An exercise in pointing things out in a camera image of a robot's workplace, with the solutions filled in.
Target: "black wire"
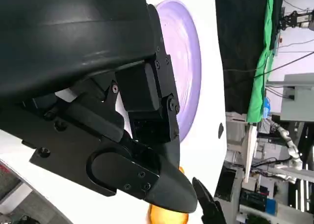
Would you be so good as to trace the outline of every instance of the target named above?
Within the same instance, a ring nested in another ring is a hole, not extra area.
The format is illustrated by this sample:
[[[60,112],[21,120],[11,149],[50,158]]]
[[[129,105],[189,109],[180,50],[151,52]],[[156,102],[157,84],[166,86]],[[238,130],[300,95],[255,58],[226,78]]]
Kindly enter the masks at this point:
[[[269,92],[271,92],[271,93],[273,93],[273,94],[276,94],[276,95],[278,95],[278,96],[280,96],[280,97],[289,98],[288,95],[284,95],[284,94],[282,94],[282,93],[280,93],[280,92],[278,92],[278,91],[275,91],[275,90],[273,90],[273,89],[271,89],[271,88],[267,88],[266,90],[269,91]]]
[[[303,10],[303,11],[307,11],[306,9],[301,9],[300,7],[295,6],[295,5],[291,4],[290,2],[288,2],[288,1],[286,1],[286,0],[283,0],[283,1],[284,1],[285,3],[291,5],[291,6],[294,7],[294,8],[297,8],[297,9],[300,9],[300,10]]]
[[[284,95],[280,95],[280,94],[276,93],[275,91],[272,91],[271,89],[266,89],[266,90],[271,92],[271,93],[273,93],[274,95],[277,95],[277,96],[281,97],[281,98],[290,99],[289,97],[286,97]]]
[[[311,53],[309,53],[309,54],[307,54],[307,55],[304,55],[304,56],[302,56],[302,57],[300,57],[300,58],[297,58],[297,59],[295,59],[295,60],[293,60],[293,61],[291,61],[291,62],[289,62],[289,63],[286,63],[286,64],[284,64],[284,65],[282,65],[282,66],[280,66],[280,67],[274,68],[274,69],[272,69],[272,70],[270,70],[270,71],[264,72],[264,73],[262,73],[262,74],[258,74],[257,76],[254,76],[254,77],[249,77],[249,78],[246,78],[246,79],[242,79],[242,80],[237,81],[237,82],[235,82],[235,83],[233,83],[233,84],[227,85],[227,86],[225,87],[225,89],[228,89],[228,88],[230,88],[230,87],[233,87],[233,86],[235,86],[235,85],[238,85],[238,84],[240,84],[240,83],[242,83],[242,82],[246,82],[246,81],[249,81],[249,80],[251,80],[251,79],[258,78],[258,77],[260,77],[260,76],[265,76],[265,75],[268,74],[268,73],[271,73],[271,72],[273,72],[273,71],[275,71],[275,70],[278,70],[278,69],[280,69],[280,68],[284,68],[284,67],[286,67],[286,66],[288,66],[288,65],[290,65],[290,64],[292,64],[292,63],[295,63],[295,62],[297,62],[297,61],[299,61],[299,60],[301,60],[301,59],[304,59],[304,58],[306,58],[306,57],[308,57],[308,56],[311,56],[311,55],[313,55],[313,54],[314,54],[314,51],[311,52]]]
[[[252,165],[252,167],[256,167],[256,166],[258,166],[260,163],[264,163],[265,161],[270,160],[270,159],[275,159],[275,161],[277,161],[277,159],[276,159],[275,157],[270,157],[270,158],[264,159],[264,160],[262,160],[262,161],[259,161],[258,163],[255,163],[254,165]]]
[[[271,89],[272,91],[275,91],[276,93],[278,93],[278,94],[280,94],[280,95],[282,95],[282,96],[289,97],[288,95],[284,95],[284,94],[282,94],[282,93],[276,91],[275,89],[272,88],[272,86],[268,86],[268,88]]]
[[[252,167],[253,167],[253,168],[256,168],[256,167],[259,167],[259,166],[262,166],[262,165],[284,163],[284,162],[290,161],[292,158],[293,158],[293,157],[290,156],[290,157],[287,158],[287,159],[270,161],[270,162],[266,162],[266,163],[262,163],[262,164],[253,165]]]
[[[269,85],[267,87],[271,87],[271,88],[284,88],[284,87],[287,87],[287,86],[283,86],[283,85]]]

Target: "bolt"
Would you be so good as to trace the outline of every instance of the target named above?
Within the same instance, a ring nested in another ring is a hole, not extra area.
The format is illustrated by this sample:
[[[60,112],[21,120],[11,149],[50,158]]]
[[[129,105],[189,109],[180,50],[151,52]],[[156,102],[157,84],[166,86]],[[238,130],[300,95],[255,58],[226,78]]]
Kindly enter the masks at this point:
[[[138,173],[139,178],[144,178],[145,177],[145,172],[141,171]]]
[[[149,183],[146,183],[144,186],[143,186],[144,190],[149,190],[151,188],[151,184]]]
[[[170,109],[171,111],[173,111],[173,110],[175,109],[175,101],[174,101],[174,99],[170,99],[170,100],[168,101],[168,107],[169,107],[169,109]]]
[[[54,128],[58,131],[58,132],[64,132],[67,129],[67,124],[65,122],[62,121],[56,121],[54,122]]]
[[[45,159],[50,156],[50,151],[47,148],[41,147],[37,149],[37,154]]]
[[[125,184],[125,185],[124,185],[124,189],[125,189],[126,191],[128,191],[129,189],[131,189],[131,185],[130,185],[130,184]]]
[[[159,64],[159,62],[157,60],[155,61],[155,66],[156,66],[157,69],[160,68],[160,64]]]
[[[113,85],[112,86],[112,91],[113,91],[113,93],[118,93],[118,91],[119,91],[119,88],[118,88],[118,86],[117,85]]]
[[[46,121],[52,121],[54,118],[55,118],[55,113],[51,112],[51,111],[45,113],[45,115],[44,115],[44,119]]]
[[[176,129],[174,132],[173,132],[175,138],[179,136],[179,131]]]
[[[180,112],[180,107],[179,105],[176,105],[176,114],[178,114]]]

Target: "black robotic arm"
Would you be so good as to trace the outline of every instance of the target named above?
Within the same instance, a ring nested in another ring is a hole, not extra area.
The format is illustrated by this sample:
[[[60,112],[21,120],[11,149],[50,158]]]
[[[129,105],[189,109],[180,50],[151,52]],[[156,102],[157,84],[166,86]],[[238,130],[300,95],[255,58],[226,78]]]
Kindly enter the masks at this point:
[[[146,0],[0,0],[0,129],[31,162],[113,196],[194,212],[178,170],[180,111],[159,17]],[[56,91],[70,88],[66,102]],[[115,111],[117,94],[132,138]]]

